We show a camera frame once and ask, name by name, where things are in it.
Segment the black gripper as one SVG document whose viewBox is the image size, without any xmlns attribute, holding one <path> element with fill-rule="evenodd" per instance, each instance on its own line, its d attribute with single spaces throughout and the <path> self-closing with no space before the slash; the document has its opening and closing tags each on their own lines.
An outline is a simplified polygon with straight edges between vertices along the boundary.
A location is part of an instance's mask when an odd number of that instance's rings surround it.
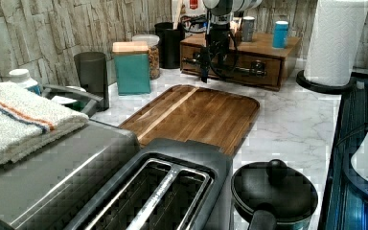
<svg viewBox="0 0 368 230">
<path fill-rule="evenodd" d="M 229 54 L 230 39 L 234 36 L 230 30 L 231 14 L 221 16 L 206 13 L 205 46 L 200 49 L 199 60 L 201 81 L 207 82 L 209 76 L 209 61 L 225 61 Z"/>
</svg>

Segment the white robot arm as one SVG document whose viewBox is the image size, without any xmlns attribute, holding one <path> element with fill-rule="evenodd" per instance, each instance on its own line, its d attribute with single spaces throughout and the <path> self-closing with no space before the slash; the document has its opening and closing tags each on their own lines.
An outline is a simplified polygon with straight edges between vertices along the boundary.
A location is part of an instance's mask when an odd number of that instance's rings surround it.
<svg viewBox="0 0 368 230">
<path fill-rule="evenodd" d="M 233 41 L 235 53 L 238 52 L 235 34 L 230 29 L 231 14 L 256 8 L 262 0 L 203 0 L 206 9 L 206 45 L 200 49 L 197 58 L 201 70 L 200 79 L 206 82 L 212 70 L 222 79 L 227 79 L 223 71 L 233 71 L 238 57 L 234 57 L 233 65 L 228 68 L 224 60 L 230 53 L 230 41 Z"/>
</svg>

